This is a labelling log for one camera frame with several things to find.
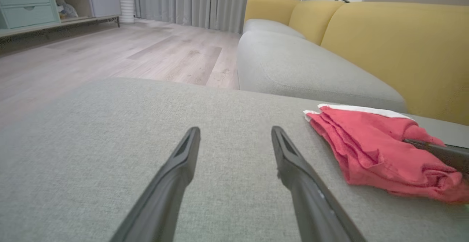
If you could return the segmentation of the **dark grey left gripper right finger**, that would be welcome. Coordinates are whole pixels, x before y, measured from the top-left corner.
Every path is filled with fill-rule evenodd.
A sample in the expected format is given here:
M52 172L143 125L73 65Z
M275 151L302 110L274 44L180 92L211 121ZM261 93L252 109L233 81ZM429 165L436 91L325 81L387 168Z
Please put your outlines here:
M271 130L277 176L291 192L303 242L364 242L365 237L287 133Z

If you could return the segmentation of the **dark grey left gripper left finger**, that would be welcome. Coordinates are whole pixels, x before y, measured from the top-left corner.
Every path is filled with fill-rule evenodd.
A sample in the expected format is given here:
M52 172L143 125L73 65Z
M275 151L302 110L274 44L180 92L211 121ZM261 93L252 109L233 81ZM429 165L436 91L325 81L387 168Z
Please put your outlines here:
M174 240L184 192L195 174L200 139L199 127L187 130L120 224L112 242Z

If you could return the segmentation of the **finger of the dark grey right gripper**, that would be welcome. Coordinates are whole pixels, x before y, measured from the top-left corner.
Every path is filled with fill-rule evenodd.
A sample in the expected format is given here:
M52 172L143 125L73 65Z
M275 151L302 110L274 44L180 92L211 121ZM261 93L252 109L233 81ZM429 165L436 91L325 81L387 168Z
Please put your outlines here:
M452 145L436 145L429 142L420 140L404 139L406 143L413 145L420 150L426 150L432 153L439 160L446 165L455 168L462 173L469 172L469 149L465 147L452 146Z

